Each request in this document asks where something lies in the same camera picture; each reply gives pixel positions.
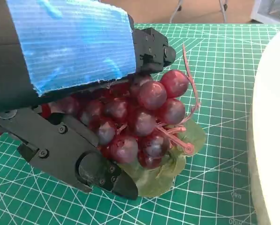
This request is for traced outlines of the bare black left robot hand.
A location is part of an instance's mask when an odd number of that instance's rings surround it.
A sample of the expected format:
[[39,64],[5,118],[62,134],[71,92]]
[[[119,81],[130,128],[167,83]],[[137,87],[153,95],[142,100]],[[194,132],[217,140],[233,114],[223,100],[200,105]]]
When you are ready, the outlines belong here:
[[0,132],[22,141],[31,166],[90,192],[135,200],[136,184],[98,150],[98,138],[68,113],[41,105],[129,75],[157,73],[176,52],[153,28],[136,29],[123,9],[92,0],[0,0]]

